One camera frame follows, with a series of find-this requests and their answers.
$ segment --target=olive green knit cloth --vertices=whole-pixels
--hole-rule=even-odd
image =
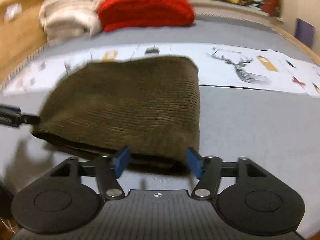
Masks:
[[[130,146],[184,163],[187,147],[199,149],[197,74],[186,57],[89,63],[57,85],[32,134],[92,155]]]

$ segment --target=red fluffy blanket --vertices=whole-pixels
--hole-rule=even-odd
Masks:
[[[185,26],[195,19],[186,0],[107,0],[98,15],[105,32],[123,27]]]

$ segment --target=purple panel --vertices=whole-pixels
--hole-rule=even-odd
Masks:
[[[296,33],[294,36],[309,48],[312,46],[314,33],[315,28],[311,24],[297,19]]]

